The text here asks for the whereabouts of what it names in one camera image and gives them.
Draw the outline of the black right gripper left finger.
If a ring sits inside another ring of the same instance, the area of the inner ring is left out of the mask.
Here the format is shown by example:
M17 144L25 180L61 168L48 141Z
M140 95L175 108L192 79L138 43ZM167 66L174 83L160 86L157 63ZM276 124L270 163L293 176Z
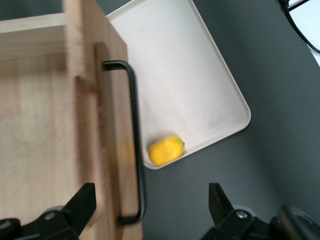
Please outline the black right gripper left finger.
M21 225L18 218L0 220L2 240L78 240L97 207L94 183L85 183L61 209L44 212Z

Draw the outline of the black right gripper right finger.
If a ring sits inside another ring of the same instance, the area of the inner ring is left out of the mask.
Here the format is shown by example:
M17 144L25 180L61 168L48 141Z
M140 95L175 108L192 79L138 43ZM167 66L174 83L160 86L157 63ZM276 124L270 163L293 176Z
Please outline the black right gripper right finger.
M264 222L249 211L234 208L219 183L208 187L208 207L214 226L203 240L296 240L289 221L281 216Z

